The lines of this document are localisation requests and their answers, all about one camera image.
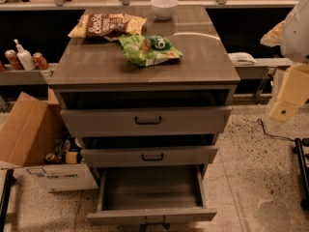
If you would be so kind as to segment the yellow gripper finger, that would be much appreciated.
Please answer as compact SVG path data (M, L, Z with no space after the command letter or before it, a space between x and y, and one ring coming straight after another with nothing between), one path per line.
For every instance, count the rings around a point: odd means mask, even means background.
M281 35L285 21L279 22L266 34L264 34L260 40L260 43L265 46L275 47L280 45Z

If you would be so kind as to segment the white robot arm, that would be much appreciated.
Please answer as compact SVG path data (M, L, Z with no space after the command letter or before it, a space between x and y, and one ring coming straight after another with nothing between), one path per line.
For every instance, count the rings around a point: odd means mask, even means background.
M284 71L269 117L286 122L309 99L309 0L299 0L286 18L263 35L261 44L280 46L293 63Z

